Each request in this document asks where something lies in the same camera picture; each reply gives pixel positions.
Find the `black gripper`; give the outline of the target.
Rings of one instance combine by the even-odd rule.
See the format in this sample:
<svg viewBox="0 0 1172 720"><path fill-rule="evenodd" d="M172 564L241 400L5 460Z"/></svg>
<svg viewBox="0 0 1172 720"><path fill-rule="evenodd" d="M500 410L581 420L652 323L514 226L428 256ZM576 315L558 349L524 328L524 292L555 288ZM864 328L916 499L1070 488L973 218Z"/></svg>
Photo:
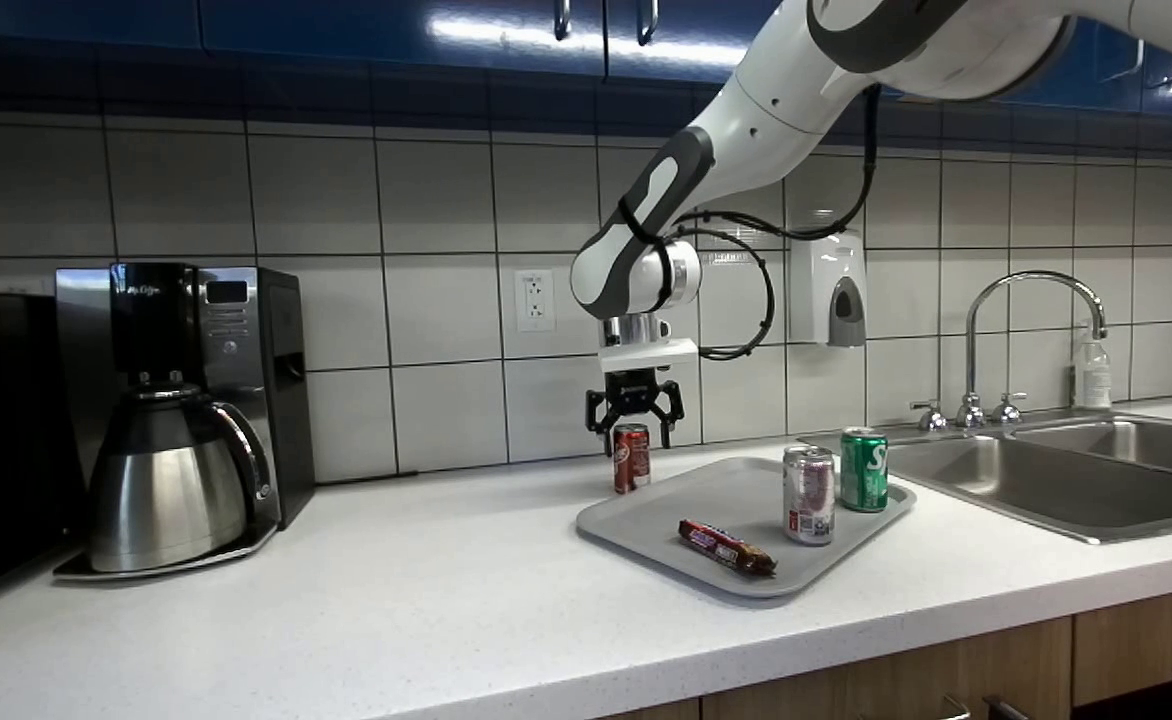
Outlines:
<svg viewBox="0 0 1172 720"><path fill-rule="evenodd" d="M672 449L672 432L684 420L684 400L674 379L660 379L652 368L642 371L609 371L604 389L582 393L582 425L595 439L609 439L609 429L625 415L656 415L660 449Z"/></svg>

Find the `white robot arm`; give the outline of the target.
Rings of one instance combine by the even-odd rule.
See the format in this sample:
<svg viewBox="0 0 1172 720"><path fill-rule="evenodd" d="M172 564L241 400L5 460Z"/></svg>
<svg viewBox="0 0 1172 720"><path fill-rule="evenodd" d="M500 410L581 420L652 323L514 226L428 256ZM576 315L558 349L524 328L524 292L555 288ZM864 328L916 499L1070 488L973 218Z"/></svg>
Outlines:
<svg viewBox="0 0 1172 720"><path fill-rule="evenodd" d="M656 323L700 283L696 249L667 231L674 218L784 181L861 91L983 101L1016 89L1077 16L1172 51L1172 0L779 0L708 110L576 249L567 288L604 333L604 389L582 398L582 429L612 439L625 415L656 415L660 432L684 415L660 368L696 346Z"/></svg>

